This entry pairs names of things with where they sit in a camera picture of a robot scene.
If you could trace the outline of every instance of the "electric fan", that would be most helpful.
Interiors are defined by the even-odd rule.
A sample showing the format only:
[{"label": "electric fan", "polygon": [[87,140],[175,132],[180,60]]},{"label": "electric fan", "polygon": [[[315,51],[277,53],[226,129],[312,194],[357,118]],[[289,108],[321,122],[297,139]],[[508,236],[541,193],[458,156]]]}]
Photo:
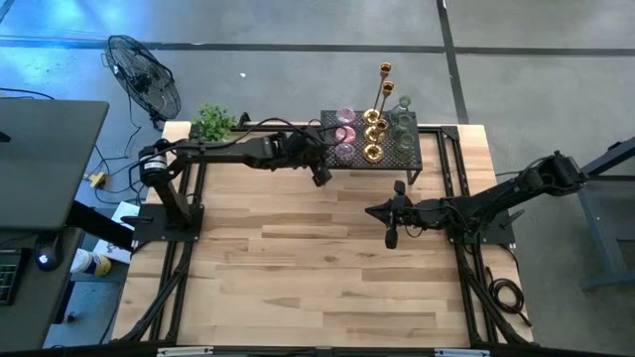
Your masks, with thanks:
[{"label": "electric fan", "polygon": [[111,36],[106,42],[105,56],[121,86],[150,114],[155,129],[159,129],[158,122],[177,117],[181,99],[172,71],[143,45],[128,36]]}]

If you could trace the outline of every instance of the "wooden tabletop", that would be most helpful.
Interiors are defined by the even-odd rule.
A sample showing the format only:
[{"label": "wooden tabletop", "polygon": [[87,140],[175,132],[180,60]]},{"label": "wooden tabletop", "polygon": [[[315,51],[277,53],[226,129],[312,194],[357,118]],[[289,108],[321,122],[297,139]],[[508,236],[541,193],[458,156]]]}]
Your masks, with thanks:
[{"label": "wooden tabletop", "polygon": [[[472,194],[495,185],[483,126],[458,129]],[[164,137],[175,141],[189,130],[188,122],[170,122]],[[408,188],[413,201],[445,196],[437,141],[433,135],[420,139],[424,170]],[[331,173],[326,186],[315,187],[309,170],[207,167],[203,228],[194,245],[179,344],[468,345],[455,255],[445,233],[411,238],[400,228],[399,246],[388,250],[383,224],[364,213],[391,198],[394,181],[406,174]],[[160,202],[153,192],[148,201]],[[128,332],[155,297],[165,250],[166,243],[155,242],[132,258],[113,337]],[[508,252],[486,246],[483,257],[495,277],[520,283]],[[162,336],[172,299],[167,307]],[[519,316],[506,317],[532,339]]]}]

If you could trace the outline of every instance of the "concrete floor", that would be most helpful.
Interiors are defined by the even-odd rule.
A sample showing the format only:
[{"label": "concrete floor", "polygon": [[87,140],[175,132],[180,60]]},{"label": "concrete floor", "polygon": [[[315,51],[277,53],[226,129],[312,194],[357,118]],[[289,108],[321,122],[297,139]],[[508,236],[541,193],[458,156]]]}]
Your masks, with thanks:
[{"label": "concrete floor", "polygon": [[[632,1],[445,2],[454,44],[459,47],[635,48]],[[382,26],[372,25],[377,22]],[[435,0],[15,0],[0,23],[0,40],[94,41],[110,34],[164,43],[444,45]],[[127,96],[102,66],[101,53],[0,48],[0,86],[110,102],[98,145],[105,156],[119,156],[134,128]],[[255,120],[274,115],[309,120],[324,108],[366,108],[375,90],[377,63],[390,61],[396,68],[391,74],[396,93],[412,96],[421,122],[457,122],[444,54],[155,51],[154,55],[175,74],[183,102],[179,120],[189,120],[207,101],[229,105],[237,115],[248,111]],[[469,122],[485,125],[497,172],[522,169],[557,149],[583,165],[614,142],[633,136],[632,57],[458,56],[456,61]],[[134,154],[160,133],[136,104],[133,116],[143,125],[131,150]],[[89,167],[97,161],[95,155]],[[111,170],[129,162],[112,163]],[[125,187],[124,176],[115,178],[111,189]],[[101,196],[118,200],[132,193]],[[102,205],[86,184],[77,198]],[[519,208],[527,213],[514,224],[517,255],[537,342],[635,354],[635,288],[583,293],[578,287],[580,279],[599,274],[600,264],[577,198],[539,197]],[[95,288],[99,294],[92,289],[76,290],[69,308],[91,313],[91,318],[75,322],[76,326],[55,326],[47,345],[93,343],[101,336],[118,287]],[[100,308],[82,305],[80,298],[86,295],[93,300],[102,297]]]}]

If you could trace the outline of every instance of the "potted plant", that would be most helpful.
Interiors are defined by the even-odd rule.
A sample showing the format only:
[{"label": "potted plant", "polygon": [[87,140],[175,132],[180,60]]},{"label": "potted plant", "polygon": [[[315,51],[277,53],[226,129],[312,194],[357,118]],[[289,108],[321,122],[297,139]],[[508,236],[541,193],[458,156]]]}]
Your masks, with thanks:
[{"label": "potted plant", "polygon": [[236,117],[227,113],[227,107],[202,104],[191,118],[190,139],[208,142],[226,140],[236,122]]}]

